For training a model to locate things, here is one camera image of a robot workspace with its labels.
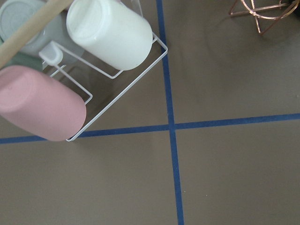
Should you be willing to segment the grey blue cup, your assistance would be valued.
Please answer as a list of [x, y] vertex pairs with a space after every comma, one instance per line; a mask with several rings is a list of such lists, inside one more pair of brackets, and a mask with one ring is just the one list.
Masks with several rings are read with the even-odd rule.
[[[0, 7], [0, 37], [6, 41], [15, 31], [27, 22], [45, 2], [42, 0], [7, 0]], [[53, 18], [21, 52], [37, 57], [38, 53], [51, 41], [67, 48], [77, 55], [84, 50], [69, 36], [66, 26], [67, 12], [62, 11]]]

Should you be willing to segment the white cup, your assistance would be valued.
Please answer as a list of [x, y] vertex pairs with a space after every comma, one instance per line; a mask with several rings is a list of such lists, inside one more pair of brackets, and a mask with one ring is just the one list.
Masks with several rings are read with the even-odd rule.
[[151, 51], [150, 24], [117, 0], [75, 0], [66, 25], [76, 44], [118, 70], [138, 67]]

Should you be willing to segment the pink cup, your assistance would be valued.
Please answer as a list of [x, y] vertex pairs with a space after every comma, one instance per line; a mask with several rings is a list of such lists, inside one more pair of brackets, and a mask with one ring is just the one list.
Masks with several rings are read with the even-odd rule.
[[49, 141], [74, 136], [86, 120], [83, 99], [67, 86], [25, 66], [0, 71], [0, 114]]

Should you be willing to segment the mint green cup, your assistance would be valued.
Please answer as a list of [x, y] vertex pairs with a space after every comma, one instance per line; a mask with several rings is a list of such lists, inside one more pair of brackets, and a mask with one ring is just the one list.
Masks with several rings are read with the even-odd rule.
[[43, 63], [40, 58], [36, 58], [22, 52], [18, 52], [11, 60], [6, 63], [3, 67], [9, 67], [13, 65], [25, 66], [38, 71], [43, 71]]

